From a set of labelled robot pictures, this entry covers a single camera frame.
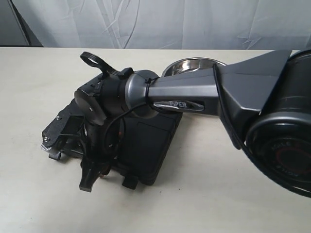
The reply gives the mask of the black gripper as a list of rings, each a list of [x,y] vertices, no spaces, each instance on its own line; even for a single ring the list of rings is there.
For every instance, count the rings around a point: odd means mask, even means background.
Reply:
[[[84,117],[83,152],[80,166],[82,169],[79,189],[91,192],[103,167],[110,167],[118,156],[126,124],[122,118],[108,118],[102,125]]]

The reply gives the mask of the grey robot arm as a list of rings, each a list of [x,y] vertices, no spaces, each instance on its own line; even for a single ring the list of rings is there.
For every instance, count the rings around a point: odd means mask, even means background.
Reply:
[[[150,70],[117,71],[100,57],[81,59],[101,75],[79,87],[74,100],[85,116],[82,177],[91,191],[108,173],[119,144],[120,121],[159,113],[217,116],[235,148],[266,177],[311,195],[311,51],[272,52],[231,65],[165,78]]]

